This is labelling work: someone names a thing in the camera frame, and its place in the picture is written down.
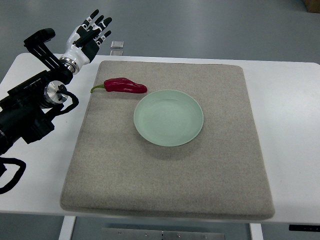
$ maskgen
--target robotic hand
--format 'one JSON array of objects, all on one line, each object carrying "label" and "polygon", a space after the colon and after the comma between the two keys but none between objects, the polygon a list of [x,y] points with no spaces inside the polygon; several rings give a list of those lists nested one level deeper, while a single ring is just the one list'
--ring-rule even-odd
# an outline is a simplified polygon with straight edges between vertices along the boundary
[{"label": "robotic hand", "polygon": [[90,63],[94,59],[99,46],[111,34],[111,31],[107,31],[100,36],[112,19],[108,17],[103,20],[104,16],[101,15],[92,23],[98,13],[99,10],[94,11],[82,25],[77,26],[66,42],[66,52],[60,60],[74,75],[80,71],[83,65]]},{"label": "robotic hand", "polygon": [[[8,91],[8,96],[0,100],[0,155],[6,153],[13,144],[23,138],[29,144],[42,139],[55,129],[52,120],[70,112],[78,104],[78,98],[67,91],[73,75],[83,65],[89,64],[97,55],[100,45],[111,34],[102,34],[112,21],[101,15],[93,19],[99,10],[94,11],[82,25],[75,28],[66,43],[66,52],[57,59],[45,46],[55,36],[52,28],[37,31],[24,41],[24,46],[45,64],[50,71],[42,71]],[[72,104],[64,110],[64,102],[71,97]],[[15,158],[0,157],[0,177],[6,171],[4,164],[19,165],[13,179],[0,188],[0,194],[11,190],[19,181],[26,165]]]}]

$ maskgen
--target gray felt mat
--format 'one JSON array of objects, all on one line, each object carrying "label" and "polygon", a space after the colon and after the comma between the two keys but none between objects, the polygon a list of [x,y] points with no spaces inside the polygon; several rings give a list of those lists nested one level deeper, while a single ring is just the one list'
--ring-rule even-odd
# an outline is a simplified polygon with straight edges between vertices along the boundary
[{"label": "gray felt mat", "polygon": [[63,209],[207,219],[274,215],[241,67],[104,61],[95,85],[118,77],[146,85],[148,93],[189,94],[203,110],[203,128],[184,145],[155,145],[140,136],[133,121],[146,94],[95,89],[65,179]]}]

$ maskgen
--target pepper stem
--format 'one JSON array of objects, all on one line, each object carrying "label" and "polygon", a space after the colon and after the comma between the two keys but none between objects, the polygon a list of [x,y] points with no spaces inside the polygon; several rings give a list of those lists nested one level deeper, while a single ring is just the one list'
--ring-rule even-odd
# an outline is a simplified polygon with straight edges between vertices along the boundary
[{"label": "pepper stem", "polygon": [[91,88],[90,93],[92,93],[92,92],[94,91],[94,89],[96,89],[96,88],[104,89],[104,88],[105,88],[105,85],[104,85],[104,84],[101,84],[101,85],[94,86],[93,88]]}]

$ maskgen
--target gray floor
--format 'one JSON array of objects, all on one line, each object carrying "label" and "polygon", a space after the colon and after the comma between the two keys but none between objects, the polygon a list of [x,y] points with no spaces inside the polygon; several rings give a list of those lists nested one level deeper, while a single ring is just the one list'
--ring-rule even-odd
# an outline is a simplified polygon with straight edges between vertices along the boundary
[{"label": "gray floor", "polygon": [[[113,18],[109,27],[112,35],[102,45],[100,55],[109,55],[111,41],[117,40],[124,41],[126,56],[320,64],[320,14],[308,13],[302,0],[92,0],[89,6],[85,3],[88,2],[2,0],[0,81],[15,57],[27,52],[23,46],[25,38],[37,30],[53,28],[56,37],[47,46],[54,53],[63,53],[71,32],[95,9]],[[0,214],[0,239],[58,239],[62,221],[58,216]],[[112,223],[155,229],[219,229],[228,232],[226,239],[250,237],[246,224],[111,221],[78,218],[72,239],[100,239],[101,227]],[[287,224],[264,224],[262,229],[266,240],[320,239],[320,233],[289,232]],[[232,238],[235,230],[241,233],[238,238]]]}]

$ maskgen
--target metal plate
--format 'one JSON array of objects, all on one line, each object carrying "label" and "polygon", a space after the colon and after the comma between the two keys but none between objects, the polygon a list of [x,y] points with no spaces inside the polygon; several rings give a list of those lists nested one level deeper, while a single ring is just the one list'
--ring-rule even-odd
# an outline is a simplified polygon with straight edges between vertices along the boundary
[{"label": "metal plate", "polygon": [[111,49],[122,49],[124,47],[124,41],[112,41]]},{"label": "metal plate", "polygon": [[223,233],[163,231],[162,240],[225,240]]},{"label": "metal plate", "polygon": [[102,228],[103,240],[161,240],[162,231],[124,228]]},{"label": "metal plate", "polygon": [[223,233],[102,228],[103,240],[225,240]]},{"label": "metal plate", "polygon": [[122,56],[124,51],[111,50],[110,56]]}]

